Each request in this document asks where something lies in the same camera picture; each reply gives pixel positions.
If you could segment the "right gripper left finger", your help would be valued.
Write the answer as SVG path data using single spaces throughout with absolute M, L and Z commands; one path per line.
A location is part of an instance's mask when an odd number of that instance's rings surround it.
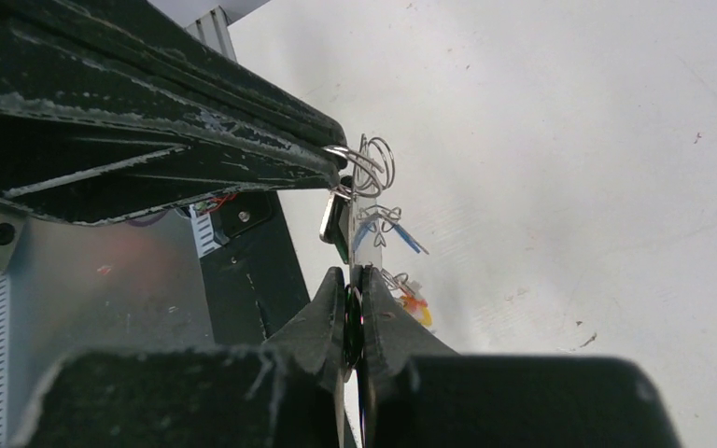
M 271 338 L 80 351 L 39 382 L 15 447 L 342 447 L 343 271 Z

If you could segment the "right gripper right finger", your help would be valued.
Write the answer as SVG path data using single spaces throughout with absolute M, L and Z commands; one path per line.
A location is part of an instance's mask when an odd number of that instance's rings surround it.
M 367 447 L 676 447 L 659 393 L 615 357 L 461 355 L 360 276 Z

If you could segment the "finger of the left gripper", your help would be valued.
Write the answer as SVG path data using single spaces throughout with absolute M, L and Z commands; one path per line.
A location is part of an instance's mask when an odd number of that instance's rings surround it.
M 185 135 L 166 120 L 0 94 L 0 205 L 99 226 L 220 194 L 337 184 L 337 162 L 320 149 L 198 119 Z
M 0 94 L 12 92 L 166 120 L 185 135 L 208 112 L 328 155 L 345 141 L 334 119 L 218 55 L 147 1 L 0 1 Z

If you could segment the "metal keyring plate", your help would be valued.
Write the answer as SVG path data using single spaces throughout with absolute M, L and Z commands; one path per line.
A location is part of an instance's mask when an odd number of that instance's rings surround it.
M 349 289 L 346 328 L 347 356 L 358 377 L 358 409 L 362 445 L 377 447 L 378 414 L 382 400 L 384 358 L 380 313 L 385 289 L 378 268 L 382 249 L 373 242 L 379 230 L 376 200 L 355 196 L 349 215 Z

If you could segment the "yellow tag on plate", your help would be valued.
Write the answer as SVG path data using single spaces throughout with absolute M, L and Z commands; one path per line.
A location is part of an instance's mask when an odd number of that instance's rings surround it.
M 427 329 L 432 326 L 432 316 L 426 301 L 413 295 L 402 295 L 399 297 L 399 301 L 401 307 L 419 324 Z

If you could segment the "black tag key on plate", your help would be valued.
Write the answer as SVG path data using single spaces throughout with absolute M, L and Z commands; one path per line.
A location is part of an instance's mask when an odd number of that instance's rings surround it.
M 348 219 L 350 201 L 331 192 L 319 227 L 319 238 L 333 245 L 343 264 L 349 263 Z

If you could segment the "aluminium front rail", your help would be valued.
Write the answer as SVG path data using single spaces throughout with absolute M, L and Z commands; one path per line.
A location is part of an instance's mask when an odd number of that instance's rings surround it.
M 202 44 L 224 58 L 236 62 L 236 54 L 229 33 L 231 20 L 221 6 L 215 6 L 186 27 L 186 31 Z

